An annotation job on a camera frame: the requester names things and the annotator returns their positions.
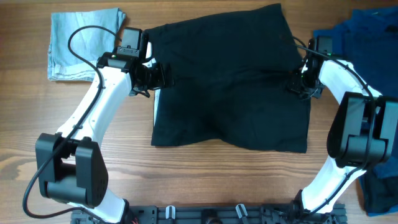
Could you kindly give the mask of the black shorts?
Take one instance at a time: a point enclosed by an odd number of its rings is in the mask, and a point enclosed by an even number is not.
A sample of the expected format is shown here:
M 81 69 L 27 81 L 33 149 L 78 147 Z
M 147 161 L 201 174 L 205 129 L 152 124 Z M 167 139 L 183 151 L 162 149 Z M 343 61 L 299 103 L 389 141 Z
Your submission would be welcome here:
M 288 90 L 302 58 L 280 4 L 158 26 L 160 91 L 153 146 L 209 139 L 252 150 L 307 150 L 311 102 Z

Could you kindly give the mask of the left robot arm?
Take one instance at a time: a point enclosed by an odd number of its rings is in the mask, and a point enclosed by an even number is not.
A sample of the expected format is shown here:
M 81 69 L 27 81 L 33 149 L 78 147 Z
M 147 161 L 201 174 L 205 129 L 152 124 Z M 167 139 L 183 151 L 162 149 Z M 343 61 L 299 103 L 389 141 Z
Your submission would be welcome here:
M 101 143 L 127 96 L 148 98 L 151 90 L 167 88 L 173 80 L 153 61 L 147 33 L 127 27 L 120 43 L 96 64 L 89 64 L 97 76 L 70 118 L 55 134 L 42 133 L 37 139 L 37 172 L 22 201 L 26 215 L 46 219 L 72 212 L 96 223 L 137 223 L 128 201 L 108 189 Z M 47 215 L 30 212 L 28 198 L 35 183 L 41 196 L 69 208 Z

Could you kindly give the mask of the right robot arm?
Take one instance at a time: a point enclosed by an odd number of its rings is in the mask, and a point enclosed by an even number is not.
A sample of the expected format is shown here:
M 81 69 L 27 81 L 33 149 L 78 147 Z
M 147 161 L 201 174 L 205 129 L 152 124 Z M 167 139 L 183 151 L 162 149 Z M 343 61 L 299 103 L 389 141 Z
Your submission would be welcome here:
M 302 41 L 295 45 L 306 51 L 308 61 L 317 60 L 316 80 L 329 77 L 331 65 L 340 67 L 337 114 L 327 138 L 328 157 L 313 181 L 300 190 L 290 204 L 293 221 L 324 222 L 337 199 L 372 166 L 391 155 L 397 124 L 397 100 L 374 96 L 368 84 L 340 60 L 309 49 Z

